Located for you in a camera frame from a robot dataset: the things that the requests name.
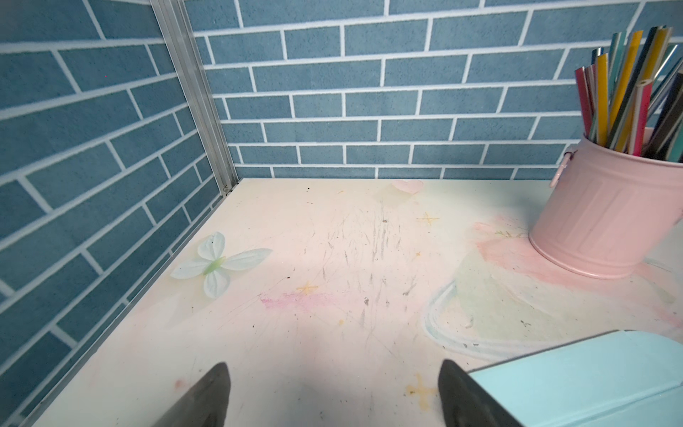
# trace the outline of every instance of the brick pattern wallpaper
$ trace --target brick pattern wallpaper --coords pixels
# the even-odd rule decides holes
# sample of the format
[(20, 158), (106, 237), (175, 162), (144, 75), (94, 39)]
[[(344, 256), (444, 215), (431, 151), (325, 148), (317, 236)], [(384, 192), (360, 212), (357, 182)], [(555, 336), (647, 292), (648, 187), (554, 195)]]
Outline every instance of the brick pattern wallpaper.
[(549, 179), (591, 50), (683, 41), (680, 0), (185, 4), (240, 177)]
[(218, 202), (148, 5), (0, 14), (0, 426), (20, 424)]

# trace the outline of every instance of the printed flower design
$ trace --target printed flower design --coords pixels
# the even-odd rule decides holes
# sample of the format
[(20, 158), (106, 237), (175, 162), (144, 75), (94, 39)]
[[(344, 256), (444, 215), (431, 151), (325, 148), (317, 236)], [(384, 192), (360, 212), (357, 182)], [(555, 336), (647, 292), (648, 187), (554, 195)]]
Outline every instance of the printed flower design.
[(221, 296), (230, 285), (227, 270), (240, 271), (254, 268), (261, 264), (271, 249), (252, 249), (240, 252), (231, 257), (224, 257), (225, 236), (215, 232), (197, 248), (200, 258), (183, 262), (171, 273), (174, 279), (189, 279), (198, 275), (204, 276), (204, 293), (211, 299)]

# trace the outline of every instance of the pink metal pail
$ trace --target pink metal pail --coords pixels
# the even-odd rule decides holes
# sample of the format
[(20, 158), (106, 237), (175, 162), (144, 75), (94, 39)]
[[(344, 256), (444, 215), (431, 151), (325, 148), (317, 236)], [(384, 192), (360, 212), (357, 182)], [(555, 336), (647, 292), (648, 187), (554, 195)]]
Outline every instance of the pink metal pail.
[(683, 217), (683, 163), (622, 154), (585, 137), (550, 186), (529, 240), (584, 276), (628, 276)]

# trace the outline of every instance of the bucket handle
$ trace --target bucket handle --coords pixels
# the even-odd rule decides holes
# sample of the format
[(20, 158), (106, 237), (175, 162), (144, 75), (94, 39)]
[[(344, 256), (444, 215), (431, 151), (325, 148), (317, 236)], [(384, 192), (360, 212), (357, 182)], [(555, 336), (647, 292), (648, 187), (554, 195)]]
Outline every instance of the bucket handle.
[(575, 152), (573, 151), (567, 151), (566, 153), (564, 153), (564, 157), (562, 157), (562, 162), (560, 162), (557, 168), (557, 172), (555, 172), (555, 176), (553, 176), (553, 179), (550, 181), (551, 188), (555, 188), (555, 186), (557, 185), (557, 181), (559, 181), (560, 175), (562, 175), (562, 172), (569, 164), (569, 161), (574, 158), (574, 153)]

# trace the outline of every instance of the table surface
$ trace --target table surface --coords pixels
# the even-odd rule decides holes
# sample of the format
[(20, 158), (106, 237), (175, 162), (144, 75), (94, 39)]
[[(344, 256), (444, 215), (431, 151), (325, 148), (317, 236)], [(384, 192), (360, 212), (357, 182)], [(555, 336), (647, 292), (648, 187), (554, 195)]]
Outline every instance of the table surface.
[[(244, 180), (36, 426), (150, 426), (214, 364), (227, 426), (442, 426), (442, 360), (466, 370), (614, 329), (683, 342), (683, 226), (630, 277), (570, 273), (529, 244), (547, 182)], [(171, 272), (215, 232), (217, 299)]]

